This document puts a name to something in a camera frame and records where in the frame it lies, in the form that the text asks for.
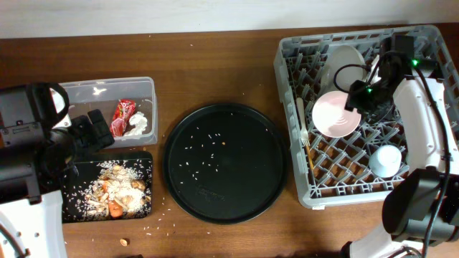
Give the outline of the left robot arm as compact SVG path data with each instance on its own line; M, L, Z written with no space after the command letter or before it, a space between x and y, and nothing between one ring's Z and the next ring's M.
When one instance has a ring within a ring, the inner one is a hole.
M1 255L66 257L62 187L74 160L114 144L99 110L59 127L65 89L37 82L1 90Z

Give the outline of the wooden chopstick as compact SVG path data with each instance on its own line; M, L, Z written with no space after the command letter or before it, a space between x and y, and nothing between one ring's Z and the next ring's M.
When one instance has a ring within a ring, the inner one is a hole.
M313 171L314 164L313 164L313 161L312 161L311 149L310 149L309 145L306 145L306 153L307 153L307 157L308 157L309 168L310 168L311 171Z

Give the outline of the white tissue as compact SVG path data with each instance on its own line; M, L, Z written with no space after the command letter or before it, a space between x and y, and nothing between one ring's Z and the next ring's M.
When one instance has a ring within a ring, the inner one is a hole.
M142 112L137 112L129 119L129 125L132 127L124 133L124 136L142 135L148 125L148 119Z

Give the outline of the round black tray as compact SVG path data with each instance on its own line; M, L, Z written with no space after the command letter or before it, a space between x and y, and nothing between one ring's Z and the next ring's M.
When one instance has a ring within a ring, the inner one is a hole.
M163 175L188 214L213 224L238 224L269 209L288 175L288 149L275 124L237 103L201 107L170 132Z

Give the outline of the grey plate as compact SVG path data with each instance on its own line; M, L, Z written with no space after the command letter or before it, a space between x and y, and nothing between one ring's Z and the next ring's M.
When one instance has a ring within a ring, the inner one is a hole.
M366 63L363 56L356 48L350 46L340 46L336 48L330 54L323 66L319 95L337 90L333 83L334 75L339 68L349 64L365 65ZM336 82L339 87L348 91L352 83L356 80L364 80L366 75L367 71L363 68L347 67L340 71L336 78Z

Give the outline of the blue cup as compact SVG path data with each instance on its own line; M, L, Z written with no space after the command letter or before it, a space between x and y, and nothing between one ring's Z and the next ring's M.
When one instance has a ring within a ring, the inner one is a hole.
M394 176L400 167L402 154L393 145L383 145L369 159L369 168L373 174L381 178Z

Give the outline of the peanut shell on table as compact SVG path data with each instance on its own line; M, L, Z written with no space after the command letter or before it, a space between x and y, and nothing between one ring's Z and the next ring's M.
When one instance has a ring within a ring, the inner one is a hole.
M128 241L125 240L125 239L121 239L121 240L120 240L120 244L121 244L123 247L127 247L127 246L128 246Z

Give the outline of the grey dishwasher rack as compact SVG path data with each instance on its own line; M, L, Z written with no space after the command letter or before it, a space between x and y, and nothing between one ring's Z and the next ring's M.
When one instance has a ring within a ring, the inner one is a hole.
M289 129L298 200L304 207L324 209L382 201L408 176L406 161L401 162L396 175L390 178L375 176L368 167L370 155L383 145L394 145L403 156L408 154L402 121L396 110L382 122L373 125L362 122L343 138L321 134L312 121L313 106L320 96L323 66L330 54L340 46L351 46L370 64L379 54L380 42L396 34L415 38L417 58L440 63L445 76L446 112L455 140L458 139L458 71L437 27L420 25L281 39L273 66ZM304 101L313 171L301 138L297 97Z

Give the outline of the clear plastic bin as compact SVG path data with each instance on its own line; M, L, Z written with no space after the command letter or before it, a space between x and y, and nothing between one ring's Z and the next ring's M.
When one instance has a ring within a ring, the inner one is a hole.
M116 138L111 148L134 148L153 145L158 141L158 108L154 82L150 77L125 77L103 80L62 82L70 101L71 119L100 110L107 124L111 124L120 100L132 100L136 111L145 115L148 123L141 135Z

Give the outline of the white plastic fork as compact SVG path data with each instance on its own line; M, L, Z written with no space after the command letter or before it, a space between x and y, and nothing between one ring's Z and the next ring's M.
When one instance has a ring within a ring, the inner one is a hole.
M295 99L296 106L298 109L298 115L299 115L299 120L301 124L301 138L303 141L303 144L305 146L309 146L309 137L308 137L308 129L306 127L306 117L305 117L305 107L304 107L304 101L301 97L297 97Z

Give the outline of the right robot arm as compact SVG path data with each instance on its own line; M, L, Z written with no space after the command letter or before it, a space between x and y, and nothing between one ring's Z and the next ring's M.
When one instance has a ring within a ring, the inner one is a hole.
M345 110L370 115L391 103L399 111L410 174L384 200L382 224L347 242L342 257L426 257L429 247L458 240L458 147L445 110L438 61L415 56L415 38L394 35L380 43L372 75L357 80Z

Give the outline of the white bowl with food scraps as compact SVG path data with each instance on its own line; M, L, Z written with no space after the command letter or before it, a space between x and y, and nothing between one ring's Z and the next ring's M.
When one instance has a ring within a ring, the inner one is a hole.
M357 110L345 110L348 94L330 91L320 96L312 110L312 120L316 129L331 138L342 138L351 134L360 124L361 115Z

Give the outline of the red snack wrapper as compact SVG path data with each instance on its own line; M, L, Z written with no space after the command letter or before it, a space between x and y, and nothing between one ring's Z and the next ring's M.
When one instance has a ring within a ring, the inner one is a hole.
M136 110L136 103L133 100L122 99L118 101L113 115L110 132L114 138L121 137L127 127L127 123Z

